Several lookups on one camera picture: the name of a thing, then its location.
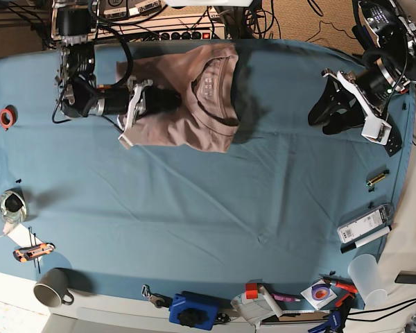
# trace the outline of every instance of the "brown t-shirt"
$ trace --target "brown t-shirt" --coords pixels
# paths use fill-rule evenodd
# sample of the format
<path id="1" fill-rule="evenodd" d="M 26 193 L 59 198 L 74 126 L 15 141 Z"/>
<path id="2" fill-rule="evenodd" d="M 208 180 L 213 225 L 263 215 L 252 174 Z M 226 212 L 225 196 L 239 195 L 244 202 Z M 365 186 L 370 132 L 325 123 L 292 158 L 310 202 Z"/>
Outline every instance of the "brown t-shirt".
<path id="1" fill-rule="evenodd" d="M 134 61 L 138 81 L 174 89 L 182 105 L 171 113 L 138 120 L 119 138 L 130 148 L 138 145 L 188 146 L 200 151 L 226 153 L 239 121 L 231 104 L 231 86 L 238 56 L 231 44 L 204 45 L 183 54 Z M 122 76 L 126 63 L 117 64 Z M 125 116 L 119 121 L 124 125 Z"/>

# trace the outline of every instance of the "mug handle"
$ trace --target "mug handle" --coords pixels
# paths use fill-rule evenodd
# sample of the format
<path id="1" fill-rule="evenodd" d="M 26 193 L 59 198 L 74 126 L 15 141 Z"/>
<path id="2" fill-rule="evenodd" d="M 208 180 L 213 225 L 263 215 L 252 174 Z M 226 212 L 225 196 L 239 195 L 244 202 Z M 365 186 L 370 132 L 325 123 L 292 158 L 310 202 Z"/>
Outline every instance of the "mug handle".
<path id="1" fill-rule="evenodd" d="M 64 296 L 68 296 L 71 300 L 70 301 L 62 300 L 62 304 L 71 305 L 74 302 L 74 296 L 72 296 L 72 294 L 69 291 L 67 291 L 66 293 L 64 293 Z"/>

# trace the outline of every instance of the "clear plastic cup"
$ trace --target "clear plastic cup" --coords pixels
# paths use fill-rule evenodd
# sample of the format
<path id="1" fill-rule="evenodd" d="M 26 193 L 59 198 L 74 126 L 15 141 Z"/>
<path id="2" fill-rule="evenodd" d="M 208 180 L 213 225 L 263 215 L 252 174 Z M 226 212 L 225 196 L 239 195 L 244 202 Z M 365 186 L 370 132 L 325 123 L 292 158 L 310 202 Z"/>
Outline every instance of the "clear plastic cup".
<path id="1" fill-rule="evenodd" d="M 348 266 L 348 275 L 352 278 L 365 305 L 378 307 L 387 299 L 376 258 L 372 255 L 360 255 Z"/>

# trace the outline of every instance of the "pink marker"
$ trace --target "pink marker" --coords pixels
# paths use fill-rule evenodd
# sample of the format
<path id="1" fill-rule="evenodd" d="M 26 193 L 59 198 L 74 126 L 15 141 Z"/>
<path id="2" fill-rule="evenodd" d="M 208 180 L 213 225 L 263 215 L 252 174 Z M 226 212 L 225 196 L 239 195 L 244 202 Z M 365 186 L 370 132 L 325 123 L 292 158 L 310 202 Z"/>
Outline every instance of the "pink marker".
<path id="1" fill-rule="evenodd" d="M 292 297 L 290 295 L 284 295 L 282 293 L 272 293 L 271 296 L 280 302 L 300 302 L 299 298 Z"/>

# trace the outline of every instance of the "blue tablecloth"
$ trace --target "blue tablecloth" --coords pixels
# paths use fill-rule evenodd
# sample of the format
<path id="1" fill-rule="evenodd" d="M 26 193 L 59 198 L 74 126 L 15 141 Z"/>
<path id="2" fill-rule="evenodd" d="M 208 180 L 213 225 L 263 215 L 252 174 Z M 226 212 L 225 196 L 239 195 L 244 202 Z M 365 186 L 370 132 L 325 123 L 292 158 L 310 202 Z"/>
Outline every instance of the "blue tablecloth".
<path id="1" fill-rule="evenodd" d="M 144 58 L 195 46 L 132 50 Z M 362 70 L 351 58 L 303 42 L 244 40 L 236 48 L 232 98 L 241 127 L 227 154 L 186 146 L 127 151 L 96 117 L 54 125 L 58 54 L 0 60 L 0 109 L 14 105 L 19 113 L 8 132 L 0 127 L 0 193 L 21 179 L 30 201 L 25 225 L 57 246 L 42 273 L 70 268 L 71 288 L 111 296 L 142 299 L 149 284 L 169 296 L 186 290 L 232 299 L 250 280 L 298 295 L 320 273 L 346 277 L 361 250 L 379 256 L 385 239 L 341 255 L 336 228 L 370 202 L 397 204 L 413 87 L 391 101 L 404 147 L 389 158 L 361 129 L 325 136 L 308 126 L 326 83 L 321 71 Z M 96 57 L 98 82 L 113 83 L 122 50 L 101 47 Z M 369 193 L 365 181 L 379 169 L 390 175 Z M 14 248 L 0 239 L 0 272 L 37 279 L 33 263 L 12 257 Z"/>

